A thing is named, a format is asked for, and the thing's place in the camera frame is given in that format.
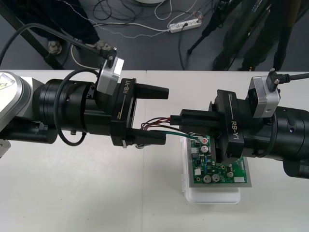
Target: shoe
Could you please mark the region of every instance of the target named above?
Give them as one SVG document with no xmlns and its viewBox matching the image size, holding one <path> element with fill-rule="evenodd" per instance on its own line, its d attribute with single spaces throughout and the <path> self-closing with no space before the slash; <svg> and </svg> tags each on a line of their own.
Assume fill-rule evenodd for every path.
<svg viewBox="0 0 309 232">
<path fill-rule="evenodd" d="M 104 40 L 99 40 L 95 44 L 88 44 L 86 43 L 87 46 L 96 48 L 97 50 L 104 50 L 104 51 L 109 51 L 112 49 L 112 47 L 106 43 Z"/>
<path fill-rule="evenodd" d="M 230 65 L 230 59 L 225 59 L 221 55 L 218 55 L 216 59 L 214 59 L 212 64 L 213 71 L 226 71 Z"/>
<path fill-rule="evenodd" d="M 48 51 L 52 55 L 59 55 L 62 51 L 62 46 L 59 41 L 48 41 Z"/>
</svg>

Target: tripod leg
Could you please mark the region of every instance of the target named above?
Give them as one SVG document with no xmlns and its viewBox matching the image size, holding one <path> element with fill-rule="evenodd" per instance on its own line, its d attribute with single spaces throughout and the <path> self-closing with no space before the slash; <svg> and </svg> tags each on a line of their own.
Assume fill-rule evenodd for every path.
<svg viewBox="0 0 309 232">
<path fill-rule="evenodd" d="M 206 38 L 206 36 L 201 36 L 198 41 L 195 42 L 195 44 L 187 51 L 189 55 L 192 54 L 193 50 Z"/>
<path fill-rule="evenodd" d="M 224 23 L 226 17 L 241 3 L 242 0 L 232 0 L 230 3 L 225 1 L 223 5 L 217 6 L 207 27 L 203 30 L 202 36 L 194 43 L 187 51 L 187 54 L 192 54 L 193 50 L 207 37 L 211 32 L 216 30 L 218 26 Z"/>
</svg>

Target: capacitor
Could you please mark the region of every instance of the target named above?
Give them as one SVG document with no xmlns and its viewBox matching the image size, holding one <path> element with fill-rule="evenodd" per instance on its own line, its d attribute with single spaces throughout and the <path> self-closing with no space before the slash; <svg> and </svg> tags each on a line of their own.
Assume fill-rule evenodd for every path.
<svg viewBox="0 0 309 232">
<path fill-rule="evenodd" d="M 204 176 L 204 177 L 203 177 L 203 181 L 204 181 L 205 183 L 210 183 L 210 182 L 211 182 L 211 176 L 210 176 L 210 175 Z"/>
<path fill-rule="evenodd" d="M 202 138 L 201 139 L 202 144 L 206 145 L 208 143 L 208 139 L 206 138 Z"/>
<path fill-rule="evenodd" d="M 207 146 L 202 146 L 201 147 L 201 152 L 207 153 L 208 152 L 208 147 Z"/>
<path fill-rule="evenodd" d="M 227 173 L 227 177 L 232 178 L 234 176 L 234 174 L 232 172 Z"/>
<path fill-rule="evenodd" d="M 212 180 L 214 182 L 218 182 L 220 180 L 220 176 L 218 174 L 214 174 L 214 175 L 212 175 Z"/>
</svg>

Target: gray floor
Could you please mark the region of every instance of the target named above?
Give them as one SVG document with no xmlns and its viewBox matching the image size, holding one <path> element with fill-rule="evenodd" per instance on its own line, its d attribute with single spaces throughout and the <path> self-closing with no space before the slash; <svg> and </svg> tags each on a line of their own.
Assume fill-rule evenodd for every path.
<svg viewBox="0 0 309 232">
<path fill-rule="evenodd" d="M 198 9 L 205 1 L 199 0 L 194 8 Z M 120 1 L 110 1 L 111 6 L 115 7 L 119 11 L 130 14 L 129 11 L 120 4 Z M 187 10 L 194 0 L 172 0 L 174 10 Z M 92 6 L 97 3 L 97 0 L 81 0 L 83 6 L 86 6 L 86 12 L 90 19 L 94 19 L 92 16 Z M 138 12 L 139 8 L 131 6 Z M 169 4 L 164 3 L 159 9 L 160 12 L 169 11 Z M 153 15 L 154 8 L 144 8 L 144 16 Z M 101 12 L 96 12 L 98 16 L 104 17 Z M 192 29 L 183 33 L 182 39 L 182 54 L 185 60 L 186 68 L 188 70 L 211 70 L 212 62 L 214 58 L 220 53 L 222 49 L 223 37 L 233 22 L 235 13 L 231 14 L 224 24 L 222 29 L 217 29 L 203 43 L 196 49 L 190 58 L 186 58 L 186 50 L 197 40 L 201 35 L 202 30 L 205 28 L 211 13 L 209 13 L 203 20 L 201 28 Z M 114 19 L 109 19 L 108 22 L 120 22 Z M 169 20 L 160 21 L 155 17 L 151 17 L 147 20 L 138 20 L 138 23 L 148 25 L 150 27 L 165 29 Z M 308 44 L 308 23 L 309 14 L 306 14 L 296 25 L 293 30 L 293 34 L 287 50 L 287 58 L 283 65 L 282 71 L 309 71 L 308 58 L 309 58 L 309 44 Z M 0 49 L 2 49 L 4 43 L 14 33 L 14 29 L 0 17 Z M 120 32 L 126 36 L 135 36 L 137 34 L 154 35 L 155 31 L 144 29 L 137 26 L 108 26 L 104 27 L 114 32 Z M 108 41 L 112 46 L 118 48 L 119 57 L 125 60 L 125 70 L 181 70 L 179 55 L 178 55 L 178 39 L 179 33 L 162 33 L 155 37 L 140 36 L 136 39 L 128 39 L 120 36 L 119 34 L 112 34 L 106 30 L 97 29 L 99 36 Z M 241 66 L 242 57 L 244 53 L 250 48 L 256 39 L 259 29 L 250 37 L 248 42 L 242 48 L 238 58 L 235 60 L 230 70 L 236 70 Z M 36 36 L 39 41 L 47 45 L 47 41 L 44 38 Z M 64 45 L 63 53 L 58 57 L 60 63 L 63 62 L 65 54 L 68 50 L 68 45 Z M 274 47 L 269 54 L 267 60 L 257 67 L 257 71 L 268 71 L 272 67 L 273 56 L 276 51 Z M 101 63 L 101 59 L 93 54 L 85 51 L 74 50 L 77 59 L 80 63 L 98 67 Z M 78 69 L 72 58 L 69 56 L 67 62 L 64 65 L 65 69 Z M 1 69 L 37 69 L 37 70 L 49 70 L 51 69 L 42 59 L 42 57 L 22 38 L 18 37 L 13 45 L 8 50 Z"/>
</svg>

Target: white table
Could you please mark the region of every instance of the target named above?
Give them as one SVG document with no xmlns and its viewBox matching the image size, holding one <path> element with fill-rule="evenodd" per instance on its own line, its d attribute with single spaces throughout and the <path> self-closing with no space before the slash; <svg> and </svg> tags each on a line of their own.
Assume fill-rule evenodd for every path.
<svg viewBox="0 0 309 232">
<path fill-rule="evenodd" d="M 15 71 L 42 81 L 68 71 Z M 169 100 L 138 101 L 135 127 L 183 108 L 208 109 L 217 89 L 245 98 L 259 72 L 125 71 L 122 77 L 170 88 Z M 93 80 L 91 74 L 81 74 Z M 309 110 L 309 80 L 281 86 L 281 103 Z M 182 194 L 182 157 L 177 136 L 144 150 L 113 147 L 87 135 L 79 147 L 12 142 L 0 160 L 0 231 L 188 232 L 307 231 L 309 181 L 288 177 L 282 163 L 249 159 L 252 188 L 238 205 L 190 204 Z"/>
</svg>

